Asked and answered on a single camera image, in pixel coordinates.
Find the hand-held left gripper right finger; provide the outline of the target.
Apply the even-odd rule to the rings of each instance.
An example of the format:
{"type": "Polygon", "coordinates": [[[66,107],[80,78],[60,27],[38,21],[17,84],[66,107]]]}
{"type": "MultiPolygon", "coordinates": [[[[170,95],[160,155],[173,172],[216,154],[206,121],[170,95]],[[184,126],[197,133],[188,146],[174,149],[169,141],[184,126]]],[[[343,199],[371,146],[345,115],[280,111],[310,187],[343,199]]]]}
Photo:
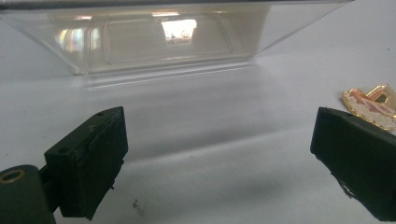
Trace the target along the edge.
{"type": "Polygon", "coordinates": [[[396,135],[347,112],[321,107],[310,151],[348,197],[378,220],[396,222],[396,135]]]}

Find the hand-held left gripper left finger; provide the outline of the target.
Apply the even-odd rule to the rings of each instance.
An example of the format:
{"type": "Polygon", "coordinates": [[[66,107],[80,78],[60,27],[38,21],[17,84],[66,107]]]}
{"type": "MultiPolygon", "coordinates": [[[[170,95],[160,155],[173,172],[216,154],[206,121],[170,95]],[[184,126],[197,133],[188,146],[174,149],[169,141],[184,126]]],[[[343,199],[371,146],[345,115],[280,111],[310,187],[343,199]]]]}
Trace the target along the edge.
{"type": "Polygon", "coordinates": [[[47,150],[45,160],[49,176],[60,188],[62,215],[93,218],[127,152],[121,106],[94,114],[47,150]]]}

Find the gold pink hair clip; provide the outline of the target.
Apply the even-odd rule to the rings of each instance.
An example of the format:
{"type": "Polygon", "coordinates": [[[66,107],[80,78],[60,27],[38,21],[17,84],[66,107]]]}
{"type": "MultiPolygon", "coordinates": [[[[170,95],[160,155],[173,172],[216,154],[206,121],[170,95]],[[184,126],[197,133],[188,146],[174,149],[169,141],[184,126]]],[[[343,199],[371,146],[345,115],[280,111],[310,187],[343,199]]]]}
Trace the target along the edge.
{"type": "Polygon", "coordinates": [[[353,88],[341,97],[354,116],[385,130],[396,130],[396,91],[389,84],[381,84],[368,92],[353,88]]]}

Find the clear plastic box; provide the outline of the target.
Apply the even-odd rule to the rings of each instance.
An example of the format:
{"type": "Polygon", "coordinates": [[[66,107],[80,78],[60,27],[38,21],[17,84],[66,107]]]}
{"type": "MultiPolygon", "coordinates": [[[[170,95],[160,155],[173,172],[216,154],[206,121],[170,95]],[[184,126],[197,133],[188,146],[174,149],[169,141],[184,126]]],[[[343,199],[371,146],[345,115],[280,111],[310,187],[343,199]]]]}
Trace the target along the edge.
{"type": "Polygon", "coordinates": [[[0,0],[0,20],[77,76],[244,63],[353,0],[0,0]]]}

